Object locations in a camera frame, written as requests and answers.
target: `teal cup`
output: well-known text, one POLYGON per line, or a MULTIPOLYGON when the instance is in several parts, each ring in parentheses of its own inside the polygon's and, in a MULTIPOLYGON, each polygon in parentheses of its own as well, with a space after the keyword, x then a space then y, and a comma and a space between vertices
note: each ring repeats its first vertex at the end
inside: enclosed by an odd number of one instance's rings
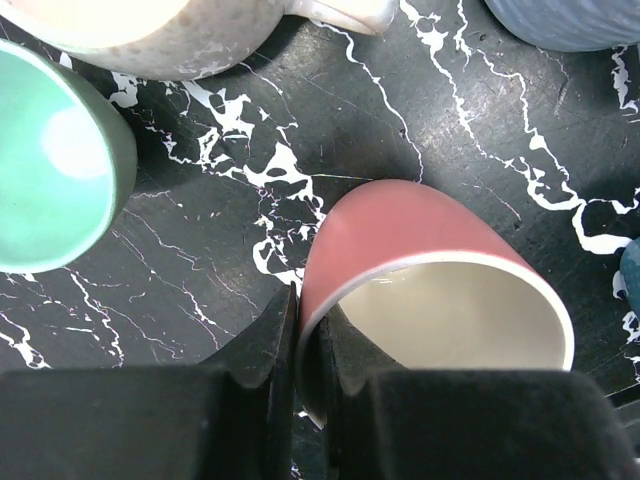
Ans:
POLYGON ((0 272, 38 273, 87 252, 135 184, 136 143, 75 72, 0 41, 0 272))

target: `green bowl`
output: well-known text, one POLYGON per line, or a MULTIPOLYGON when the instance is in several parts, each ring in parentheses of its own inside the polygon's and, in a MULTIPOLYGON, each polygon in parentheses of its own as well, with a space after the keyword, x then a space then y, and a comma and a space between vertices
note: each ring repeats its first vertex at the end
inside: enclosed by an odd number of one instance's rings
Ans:
POLYGON ((0 272, 62 267, 113 223, 135 184, 133 134, 86 80, 0 41, 0 272))

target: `white cup rim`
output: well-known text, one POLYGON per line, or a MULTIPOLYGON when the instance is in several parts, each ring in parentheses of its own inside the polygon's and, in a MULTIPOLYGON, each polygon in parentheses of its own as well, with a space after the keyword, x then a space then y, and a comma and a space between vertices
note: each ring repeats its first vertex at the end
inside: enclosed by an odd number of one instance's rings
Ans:
MULTIPOLYGON (((358 287, 365 285, 371 280, 374 280, 382 275, 407 267, 436 263, 466 263, 493 267, 503 272, 510 273, 517 278, 520 278, 525 283, 537 290, 551 305, 553 311, 558 317, 558 321, 562 328, 564 337, 564 357, 562 360, 562 365, 558 365, 558 370, 571 370, 571 367, 573 365, 573 357, 575 354, 575 336, 569 312, 567 311, 567 308, 565 307, 556 291, 537 273, 517 262, 488 253, 467 252, 460 250, 422 253, 418 255, 405 256, 391 262, 378 265, 375 268, 361 273, 360 275, 351 279, 349 282, 343 284, 340 288, 336 289, 336 291, 334 291, 329 297, 327 297, 327 299, 311 313, 309 321, 300 333, 298 345, 295 351, 294 362, 295 382, 298 386, 298 395, 300 396, 303 406, 305 404, 308 404, 305 399, 305 389, 301 388, 303 385, 302 361, 304 358, 304 353, 307 349, 311 333, 315 330, 318 323, 320 323, 320 321, 329 312, 329 310, 331 310, 331 308, 338 304, 340 300, 342 300, 358 287)), ((318 420, 313 417, 311 412, 309 412, 309 414, 314 423, 320 426, 318 420)))

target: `cup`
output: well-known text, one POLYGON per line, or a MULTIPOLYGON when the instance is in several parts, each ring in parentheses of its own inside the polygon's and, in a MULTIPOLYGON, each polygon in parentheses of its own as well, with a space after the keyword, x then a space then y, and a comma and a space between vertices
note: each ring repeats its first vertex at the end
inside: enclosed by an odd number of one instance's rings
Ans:
POLYGON ((473 213, 413 182, 356 188, 313 241, 295 378, 315 419, 316 379, 303 366, 318 363, 309 339, 335 305, 408 368, 569 370, 573 361, 573 328, 553 288, 473 213))
POLYGON ((136 143, 86 80, 0 41, 0 272, 77 259, 133 190, 136 143))
POLYGON ((155 80, 193 80, 244 60, 283 15, 376 34, 389 27, 398 1, 0 0, 0 15, 93 65, 155 80))

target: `marble countertop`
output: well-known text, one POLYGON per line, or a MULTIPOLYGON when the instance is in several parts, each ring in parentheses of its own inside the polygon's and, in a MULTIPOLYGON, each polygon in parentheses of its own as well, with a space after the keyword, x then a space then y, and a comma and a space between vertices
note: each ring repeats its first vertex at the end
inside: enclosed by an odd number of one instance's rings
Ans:
MULTIPOLYGON (((640 235, 635 48, 525 45, 481 0, 402 0, 369 38, 288 17, 242 65, 195 83, 71 67, 135 130, 135 193, 67 268, 0 274, 3 370, 195 363, 299 282, 318 225, 371 179, 424 182, 495 228, 572 315, 575 369, 612 393, 640 374, 618 262, 640 235)), ((296 423, 295 475, 321 478, 296 423)))

